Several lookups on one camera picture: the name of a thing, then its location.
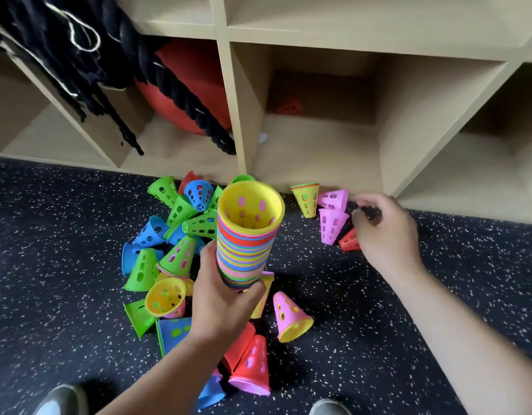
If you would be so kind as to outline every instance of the speckled floor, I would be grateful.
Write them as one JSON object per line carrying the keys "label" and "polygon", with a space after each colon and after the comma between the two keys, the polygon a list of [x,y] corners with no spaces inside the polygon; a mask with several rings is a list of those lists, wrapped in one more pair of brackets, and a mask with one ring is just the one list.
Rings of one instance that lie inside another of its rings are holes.
{"label": "speckled floor", "polygon": [[[168,214],[151,180],[0,160],[0,415],[31,414],[64,382],[83,382],[94,412],[159,360],[156,332],[138,340],[122,306],[144,293],[120,272],[124,241]],[[267,269],[316,323],[281,344],[269,303],[256,327],[272,395],[226,388],[203,412],[307,414],[331,396],[354,414],[465,413],[384,280],[359,252],[320,243],[318,221],[286,200]],[[413,215],[428,269],[532,358],[532,226]]]}

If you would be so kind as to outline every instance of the shoe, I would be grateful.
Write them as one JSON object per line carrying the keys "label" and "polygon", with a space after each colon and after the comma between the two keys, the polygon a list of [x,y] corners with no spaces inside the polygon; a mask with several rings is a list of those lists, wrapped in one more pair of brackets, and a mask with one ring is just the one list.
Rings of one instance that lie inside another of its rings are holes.
{"label": "shoe", "polygon": [[320,399],[310,410],[309,415],[352,415],[345,405],[334,399]]}
{"label": "shoe", "polygon": [[81,387],[62,384],[51,390],[33,415],[89,415],[87,397]]}

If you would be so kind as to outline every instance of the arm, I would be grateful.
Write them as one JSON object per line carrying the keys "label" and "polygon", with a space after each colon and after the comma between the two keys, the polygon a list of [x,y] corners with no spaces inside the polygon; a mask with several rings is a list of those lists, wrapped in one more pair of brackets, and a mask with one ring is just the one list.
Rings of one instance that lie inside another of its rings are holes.
{"label": "arm", "polygon": [[393,288],[470,415],[532,415],[532,361],[485,324],[422,264],[412,217],[384,195],[358,195],[377,206],[353,223],[368,262]]}
{"label": "arm", "polygon": [[244,293],[230,290],[216,265],[216,242],[200,252],[193,320],[187,337],[97,415],[190,414],[214,368],[239,337],[265,292],[258,282]]}

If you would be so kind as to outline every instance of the exercise ball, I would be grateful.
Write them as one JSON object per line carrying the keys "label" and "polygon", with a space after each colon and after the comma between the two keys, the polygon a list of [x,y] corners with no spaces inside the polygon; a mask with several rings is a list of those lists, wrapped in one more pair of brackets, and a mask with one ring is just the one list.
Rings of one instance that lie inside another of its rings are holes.
{"label": "exercise ball", "polygon": [[[197,96],[225,129],[231,128],[220,56],[215,41],[173,37],[156,51],[162,63]],[[139,91],[161,117],[180,129],[204,135],[185,111],[151,83],[136,81]]]}

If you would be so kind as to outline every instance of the hand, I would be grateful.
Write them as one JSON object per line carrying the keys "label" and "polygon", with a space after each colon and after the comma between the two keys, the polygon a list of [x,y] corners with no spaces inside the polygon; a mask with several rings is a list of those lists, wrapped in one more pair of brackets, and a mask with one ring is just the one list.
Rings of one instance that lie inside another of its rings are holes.
{"label": "hand", "polygon": [[224,284],[216,263],[216,241],[200,252],[200,270],[193,289],[193,321],[190,335],[213,341],[228,350],[245,328],[258,302],[266,292],[260,280],[245,293]]}
{"label": "hand", "polygon": [[381,217],[373,221],[360,209],[352,213],[356,237],[368,262],[386,279],[422,269],[416,222],[401,205],[381,194],[357,195],[355,200],[359,206],[381,210]]}

